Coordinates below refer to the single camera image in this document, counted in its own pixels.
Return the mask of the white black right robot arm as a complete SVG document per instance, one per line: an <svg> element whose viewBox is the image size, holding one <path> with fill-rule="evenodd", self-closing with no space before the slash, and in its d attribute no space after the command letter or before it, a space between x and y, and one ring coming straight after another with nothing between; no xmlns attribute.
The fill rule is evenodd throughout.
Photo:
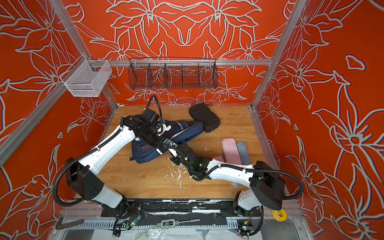
<svg viewBox="0 0 384 240"><path fill-rule="evenodd" d="M304 193L304 186L299 178L284 171L274 170L265 162L258 161L255 165L228 164L199 156L186 144L172 144L166 147L174 158L187 167L190 177L197 182L223 180L249 188L237 198L237 205L244 210L264 206L279 211L283 201L297 199ZM294 194L285 195L284 177L298 184L299 189Z"/></svg>

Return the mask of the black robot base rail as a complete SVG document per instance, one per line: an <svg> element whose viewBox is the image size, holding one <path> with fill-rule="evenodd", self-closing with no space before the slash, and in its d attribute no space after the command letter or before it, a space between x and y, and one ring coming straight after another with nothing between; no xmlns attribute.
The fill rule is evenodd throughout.
<svg viewBox="0 0 384 240"><path fill-rule="evenodd" d="M112 209L101 205L107 215L124 216L129 213L151 215L167 214L216 214L223 217L259 217L261 208L243 210L234 199L128 199L120 207Z"/></svg>

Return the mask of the navy blue student backpack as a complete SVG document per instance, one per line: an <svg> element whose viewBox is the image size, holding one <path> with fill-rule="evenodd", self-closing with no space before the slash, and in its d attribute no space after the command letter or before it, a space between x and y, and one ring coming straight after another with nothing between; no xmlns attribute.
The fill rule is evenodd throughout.
<svg viewBox="0 0 384 240"><path fill-rule="evenodd" d="M166 121L166 127L168 130L164 132L164 136L177 145L185 144L195 139L204 129L201 121L187 122L184 120ZM138 164L148 163L168 151L165 148L156 150L142 140L133 140L131 143L132 156L130 157L130 161L135 161Z"/></svg>

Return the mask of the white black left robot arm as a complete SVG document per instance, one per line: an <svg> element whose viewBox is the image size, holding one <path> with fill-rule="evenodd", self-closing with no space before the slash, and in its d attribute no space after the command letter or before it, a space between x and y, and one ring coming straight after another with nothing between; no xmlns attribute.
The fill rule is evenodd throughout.
<svg viewBox="0 0 384 240"><path fill-rule="evenodd" d="M129 207L127 198L118 191L108 187L98 178L102 168L124 146L139 139L147 142L156 150L166 140L165 131L170 126L166 121L154 116L149 119L143 115L128 116L121 119L120 125L102 142L89 152L65 162L53 185L53 197L61 207L71 207L82 201L99 204L108 211L122 212ZM67 185L81 196L73 202L65 202L59 196L62 178Z"/></svg>

